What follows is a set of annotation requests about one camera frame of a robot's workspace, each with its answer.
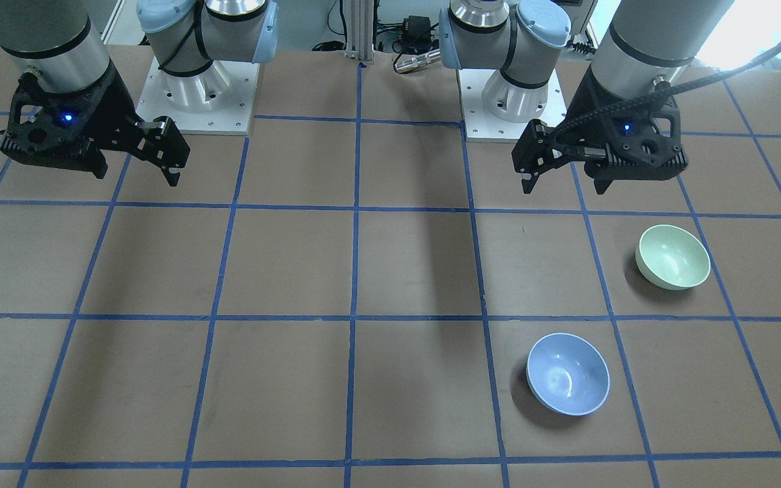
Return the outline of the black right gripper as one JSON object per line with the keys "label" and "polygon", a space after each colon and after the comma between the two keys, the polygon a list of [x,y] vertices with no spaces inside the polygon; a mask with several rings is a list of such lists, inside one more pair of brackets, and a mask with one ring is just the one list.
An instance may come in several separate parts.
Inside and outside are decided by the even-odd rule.
{"label": "black right gripper", "polygon": [[108,147],[155,165],[170,186],[178,185],[180,170],[186,166],[191,152],[176,122],[170,117],[157,117],[152,121],[139,121],[114,129]]}

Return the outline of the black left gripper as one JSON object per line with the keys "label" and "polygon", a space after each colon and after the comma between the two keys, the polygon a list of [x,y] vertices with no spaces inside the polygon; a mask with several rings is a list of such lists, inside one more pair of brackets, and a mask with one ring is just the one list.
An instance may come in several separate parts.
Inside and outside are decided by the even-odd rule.
{"label": "black left gripper", "polygon": [[555,150],[550,142],[552,130],[540,119],[530,120],[512,149],[514,171],[523,175],[525,195],[532,194],[536,176],[567,164],[567,157]]}

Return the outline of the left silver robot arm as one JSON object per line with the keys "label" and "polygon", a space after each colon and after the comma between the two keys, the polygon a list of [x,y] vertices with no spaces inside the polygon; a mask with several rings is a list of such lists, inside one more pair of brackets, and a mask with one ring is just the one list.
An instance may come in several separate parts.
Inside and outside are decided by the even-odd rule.
{"label": "left silver robot arm", "polygon": [[523,192],[539,177],[579,161],[603,194],[614,180],[669,180],[688,165],[681,143],[676,80],[689,66],[729,1],[622,1],[566,117],[539,119],[548,78],[572,34],[552,1],[452,1],[438,22],[442,63],[490,69],[489,110],[524,123],[512,150]]}

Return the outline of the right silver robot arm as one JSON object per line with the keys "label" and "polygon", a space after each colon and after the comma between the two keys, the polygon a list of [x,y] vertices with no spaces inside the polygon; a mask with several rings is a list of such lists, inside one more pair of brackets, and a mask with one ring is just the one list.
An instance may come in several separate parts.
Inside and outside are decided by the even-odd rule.
{"label": "right silver robot arm", "polygon": [[[184,112],[220,107],[233,87],[223,62],[266,64],[276,53],[273,1],[140,1],[136,11],[162,91]],[[0,48],[21,69],[3,154],[102,179],[103,151],[119,151],[178,184],[191,148],[173,118],[140,117],[81,1],[0,1]]]}

